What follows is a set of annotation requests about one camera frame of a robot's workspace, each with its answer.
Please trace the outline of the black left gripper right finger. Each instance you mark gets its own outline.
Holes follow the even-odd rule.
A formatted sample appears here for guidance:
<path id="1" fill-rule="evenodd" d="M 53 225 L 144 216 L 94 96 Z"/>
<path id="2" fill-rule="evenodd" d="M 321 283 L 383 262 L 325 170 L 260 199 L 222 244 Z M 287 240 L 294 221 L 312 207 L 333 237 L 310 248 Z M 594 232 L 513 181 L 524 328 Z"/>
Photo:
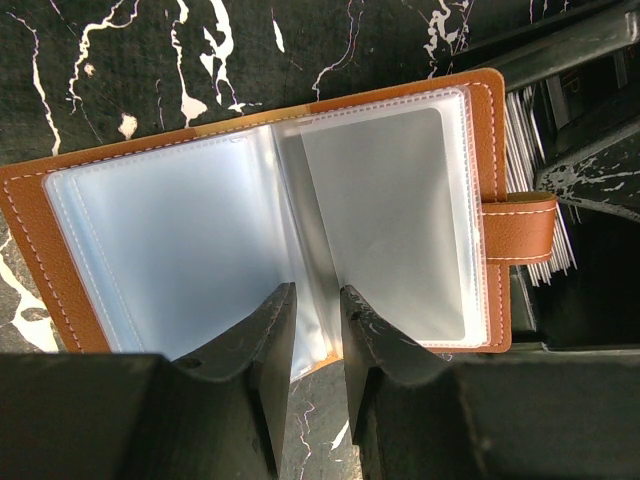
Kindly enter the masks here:
<path id="1" fill-rule="evenodd" d="M 388 404 L 399 409 L 389 422 L 422 423 L 438 412 L 439 401 L 429 390 L 449 367 L 448 362 L 382 318 L 353 286 L 340 291 L 349 420 L 358 445 L 366 436 L 367 414 L 387 387 Z"/>

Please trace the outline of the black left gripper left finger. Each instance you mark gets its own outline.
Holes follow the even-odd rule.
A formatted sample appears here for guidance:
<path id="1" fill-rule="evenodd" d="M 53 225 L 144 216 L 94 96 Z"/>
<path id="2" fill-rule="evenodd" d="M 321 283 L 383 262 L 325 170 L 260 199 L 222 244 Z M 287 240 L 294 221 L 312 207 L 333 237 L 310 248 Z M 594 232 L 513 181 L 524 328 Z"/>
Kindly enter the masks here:
<path id="1" fill-rule="evenodd" d="M 297 293 L 283 283 L 245 319 L 172 365 L 198 392 L 187 431 L 215 479 L 276 479 L 280 468 Z"/>

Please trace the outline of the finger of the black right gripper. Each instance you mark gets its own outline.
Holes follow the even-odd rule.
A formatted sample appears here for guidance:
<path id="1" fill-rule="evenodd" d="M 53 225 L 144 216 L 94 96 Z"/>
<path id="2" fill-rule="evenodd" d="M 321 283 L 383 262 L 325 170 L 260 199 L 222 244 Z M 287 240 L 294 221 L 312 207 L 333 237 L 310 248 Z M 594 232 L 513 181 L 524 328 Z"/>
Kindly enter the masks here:
<path id="1" fill-rule="evenodd" d="M 639 221 L 639 129 L 617 132 L 567 152 L 536 174 L 537 189 L 585 209 Z"/>

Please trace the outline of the black plastic card box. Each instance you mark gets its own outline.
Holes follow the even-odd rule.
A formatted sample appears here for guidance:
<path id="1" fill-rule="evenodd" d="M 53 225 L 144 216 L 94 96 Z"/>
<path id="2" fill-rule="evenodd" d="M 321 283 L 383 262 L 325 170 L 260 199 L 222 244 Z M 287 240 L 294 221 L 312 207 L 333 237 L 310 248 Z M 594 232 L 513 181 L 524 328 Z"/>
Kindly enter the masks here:
<path id="1" fill-rule="evenodd" d="M 462 1 L 457 71 L 506 84 L 511 189 L 557 196 L 549 261 L 511 271 L 514 346 L 639 351 L 639 5 Z"/>

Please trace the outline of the brown leather card holder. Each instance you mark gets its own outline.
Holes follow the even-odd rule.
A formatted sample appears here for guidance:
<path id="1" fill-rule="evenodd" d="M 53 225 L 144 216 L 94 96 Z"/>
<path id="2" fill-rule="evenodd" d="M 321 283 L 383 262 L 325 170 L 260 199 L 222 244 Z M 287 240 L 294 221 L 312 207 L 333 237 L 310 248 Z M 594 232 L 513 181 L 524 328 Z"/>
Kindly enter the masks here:
<path id="1" fill-rule="evenodd" d="M 1 210 L 70 351 L 175 360 L 291 283 L 296 379 L 345 356 L 347 286 L 423 349 L 508 350 L 557 199 L 509 191 L 482 68 L 5 165 Z"/>

